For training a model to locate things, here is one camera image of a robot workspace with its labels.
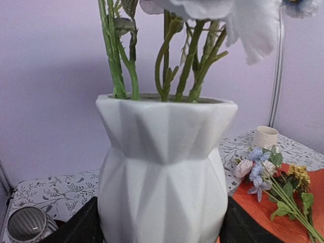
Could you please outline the small blue flower stem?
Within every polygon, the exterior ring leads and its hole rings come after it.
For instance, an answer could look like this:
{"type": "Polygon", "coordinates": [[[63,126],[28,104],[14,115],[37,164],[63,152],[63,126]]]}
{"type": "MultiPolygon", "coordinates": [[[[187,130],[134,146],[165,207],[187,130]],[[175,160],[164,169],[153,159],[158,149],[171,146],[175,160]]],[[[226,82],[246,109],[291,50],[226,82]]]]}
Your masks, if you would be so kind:
{"type": "Polygon", "coordinates": [[[293,195],[292,178],[288,177],[288,172],[283,171],[282,164],[280,171],[274,176],[266,177],[263,173],[262,154],[260,147],[249,149],[249,159],[254,165],[249,174],[253,187],[248,190],[248,194],[256,194],[258,202],[261,202],[262,195],[266,194],[268,200],[275,204],[275,210],[270,216],[271,221],[277,217],[288,217],[291,221],[297,220],[302,224],[302,215],[293,195]]]}

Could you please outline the white ribbed ceramic vase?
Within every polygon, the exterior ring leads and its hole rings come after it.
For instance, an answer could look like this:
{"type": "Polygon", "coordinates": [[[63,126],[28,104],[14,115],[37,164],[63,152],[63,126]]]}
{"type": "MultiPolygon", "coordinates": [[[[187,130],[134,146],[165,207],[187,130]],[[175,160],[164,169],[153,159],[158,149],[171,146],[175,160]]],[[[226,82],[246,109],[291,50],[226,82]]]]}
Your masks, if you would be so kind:
{"type": "Polygon", "coordinates": [[[219,144],[231,101],[139,101],[100,95],[111,146],[98,177],[106,242],[215,242],[228,195],[219,144]]]}

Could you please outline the blue hydrangea flower stem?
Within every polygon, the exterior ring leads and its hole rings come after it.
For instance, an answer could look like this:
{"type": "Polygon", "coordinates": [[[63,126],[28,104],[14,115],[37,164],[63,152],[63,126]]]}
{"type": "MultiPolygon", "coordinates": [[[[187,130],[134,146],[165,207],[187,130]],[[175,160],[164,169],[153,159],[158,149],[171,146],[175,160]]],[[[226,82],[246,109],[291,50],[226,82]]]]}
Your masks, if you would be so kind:
{"type": "Polygon", "coordinates": [[[159,49],[154,69],[157,92],[166,101],[171,82],[178,74],[174,101],[184,99],[190,75],[193,86],[187,102],[196,102],[211,66],[224,58],[229,47],[241,42],[249,65],[268,57],[277,43],[281,1],[140,1],[143,12],[163,15],[164,41],[159,49]],[[169,66],[170,44],[184,30],[186,41],[180,64],[169,66]]]}

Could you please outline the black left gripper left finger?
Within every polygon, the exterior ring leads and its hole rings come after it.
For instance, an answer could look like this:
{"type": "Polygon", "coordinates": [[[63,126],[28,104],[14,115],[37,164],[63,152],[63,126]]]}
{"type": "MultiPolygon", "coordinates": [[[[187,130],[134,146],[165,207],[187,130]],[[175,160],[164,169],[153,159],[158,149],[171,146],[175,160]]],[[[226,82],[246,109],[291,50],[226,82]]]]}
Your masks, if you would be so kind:
{"type": "Polygon", "coordinates": [[[54,233],[44,238],[45,243],[103,243],[97,208],[97,197],[92,197],[72,218],[54,233]]]}

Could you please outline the yellow small flower sprig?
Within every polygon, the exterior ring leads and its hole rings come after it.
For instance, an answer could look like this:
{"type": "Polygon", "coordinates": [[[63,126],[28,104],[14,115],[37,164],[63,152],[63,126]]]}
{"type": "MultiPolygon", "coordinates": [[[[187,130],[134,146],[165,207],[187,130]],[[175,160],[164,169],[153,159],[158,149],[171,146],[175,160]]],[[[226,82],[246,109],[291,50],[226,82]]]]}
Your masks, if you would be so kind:
{"type": "Polygon", "coordinates": [[[302,224],[307,229],[311,242],[323,242],[322,234],[313,223],[314,195],[311,192],[311,178],[306,166],[289,165],[288,177],[293,184],[293,195],[302,215],[302,224]]]}

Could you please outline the pink rose flower stem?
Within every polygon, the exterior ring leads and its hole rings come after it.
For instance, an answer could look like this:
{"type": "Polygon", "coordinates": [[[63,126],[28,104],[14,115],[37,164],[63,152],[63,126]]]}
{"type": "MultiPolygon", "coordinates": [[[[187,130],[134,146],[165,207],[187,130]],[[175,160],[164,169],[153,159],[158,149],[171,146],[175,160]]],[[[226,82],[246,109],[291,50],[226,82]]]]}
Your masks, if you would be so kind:
{"type": "Polygon", "coordinates": [[[139,100],[139,81],[136,72],[138,29],[135,21],[138,1],[113,1],[120,63],[125,65],[131,79],[131,99],[139,100]]]}

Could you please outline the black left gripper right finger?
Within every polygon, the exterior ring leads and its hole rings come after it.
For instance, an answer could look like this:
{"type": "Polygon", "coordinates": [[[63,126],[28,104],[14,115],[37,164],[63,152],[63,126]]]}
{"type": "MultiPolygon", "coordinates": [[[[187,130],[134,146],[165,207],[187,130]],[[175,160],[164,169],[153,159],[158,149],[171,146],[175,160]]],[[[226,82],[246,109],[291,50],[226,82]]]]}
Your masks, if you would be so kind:
{"type": "Polygon", "coordinates": [[[262,227],[233,197],[228,206],[220,230],[220,243],[278,243],[277,236],[262,227]]]}

